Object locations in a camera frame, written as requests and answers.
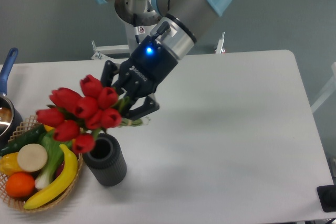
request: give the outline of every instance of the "yellow pepper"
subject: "yellow pepper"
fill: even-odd
[[[44,129],[46,130],[46,132],[49,132],[49,131],[54,129],[53,127],[50,127],[50,126],[45,125],[45,124],[43,126],[44,126]]]
[[[17,154],[19,152],[14,152],[3,156],[0,159],[0,172],[8,176],[13,175],[14,173],[23,172],[17,163]]]

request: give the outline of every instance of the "red tulip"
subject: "red tulip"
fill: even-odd
[[[57,96],[58,90],[52,90],[52,94],[49,96],[54,105],[64,108],[64,103]]]
[[[89,133],[80,134],[72,144],[72,151],[75,154],[90,152],[93,150],[96,142]]]
[[[58,90],[54,90],[52,94],[57,97],[56,99],[52,97],[54,99],[54,101],[52,100],[53,103],[58,106],[55,103],[56,101],[61,107],[65,108],[70,113],[73,113],[78,100],[81,99],[79,93],[67,88],[59,88]]]
[[[117,127],[122,121],[118,110],[108,108],[103,111],[101,116],[101,126],[105,129]]]
[[[73,120],[68,120],[55,128],[54,139],[57,141],[70,141],[80,133],[79,126]]]
[[[89,130],[95,130],[97,128],[101,127],[101,116],[103,114],[102,110],[98,110],[96,114],[94,114],[92,117],[85,119],[85,126]]]
[[[98,106],[105,110],[118,101],[118,94],[114,88],[105,87],[98,96]]]
[[[84,79],[80,80],[80,87],[82,88],[83,94],[86,97],[98,98],[103,86],[100,80],[96,79],[92,75],[87,75]]]
[[[98,103],[95,98],[83,97],[78,100],[74,109],[74,114],[78,118],[90,118],[98,111]]]
[[[64,122],[64,115],[57,108],[36,111],[37,122],[57,127]]]

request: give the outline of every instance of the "woven basket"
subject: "woven basket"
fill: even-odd
[[[18,126],[16,128],[16,131],[13,133],[13,135],[10,137],[9,141],[15,139],[17,136],[21,135],[22,133],[36,127],[37,125],[39,125],[39,123],[36,121],[36,117],[34,115],[31,115],[30,118],[26,119],[24,122],[22,122],[20,124],[20,126]],[[33,212],[41,212],[47,209],[50,209],[54,206],[56,206],[58,203],[60,203],[63,199],[65,199],[69,193],[72,191],[72,189],[74,188],[78,177],[79,177],[79,173],[81,171],[83,165],[83,158],[82,155],[79,155],[78,158],[78,171],[77,174],[74,178],[74,180],[72,181],[72,183],[70,184],[70,186],[54,201],[43,205],[39,208],[35,208],[32,210],[26,210],[23,208],[23,205],[25,204],[24,201],[19,201],[13,198],[10,198],[10,196],[7,194],[6,190],[5,190],[5,186],[6,186],[6,182],[8,180],[8,176],[5,174],[0,173],[0,198],[3,200],[4,203],[6,203],[8,205],[8,207],[14,208],[18,211],[21,212],[29,212],[29,213],[33,213]]]

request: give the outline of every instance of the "artificial vegetable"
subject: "artificial vegetable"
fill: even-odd
[[[39,143],[41,140],[42,140],[42,138],[47,134],[47,132],[43,132],[39,137],[38,137],[38,141],[37,141],[37,143]]]
[[[46,149],[39,144],[23,146],[17,155],[17,163],[25,172],[36,172],[45,166],[48,160]]]
[[[51,127],[51,126],[48,126],[48,125],[44,124],[44,129],[46,130],[46,132],[49,132],[49,131],[53,130],[54,127]]]
[[[42,140],[38,142],[46,149],[48,154],[48,161],[35,180],[35,187],[38,190],[50,185],[58,166],[64,160],[64,154],[59,148],[60,142],[53,139],[53,134],[54,130],[49,131]],[[64,142],[64,144],[66,144],[68,148],[71,148],[72,141]]]
[[[27,144],[34,144],[38,141],[39,136],[46,132],[43,124],[40,124],[29,131],[16,137],[14,140],[9,141],[8,144],[0,151],[0,157],[6,154],[18,152],[23,146]]]
[[[0,159],[0,173],[10,176],[14,173],[23,172],[17,162],[17,155],[18,152],[14,152],[7,154]]]
[[[62,164],[60,166],[58,166],[58,168],[55,172],[55,178],[57,178],[59,175],[61,175],[63,169],[64,169],[64,161],[62,162]]]

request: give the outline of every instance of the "green cucumber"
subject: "green cucumber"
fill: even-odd
[[[0,157],[3,157],[9,153],[18,152],[23,146],[27,144],[37,143],[41,134],[46,133],[44,125],[40,124],[29,131],[16,137],[14,140],[8,142],[8,144],[0,151]]]

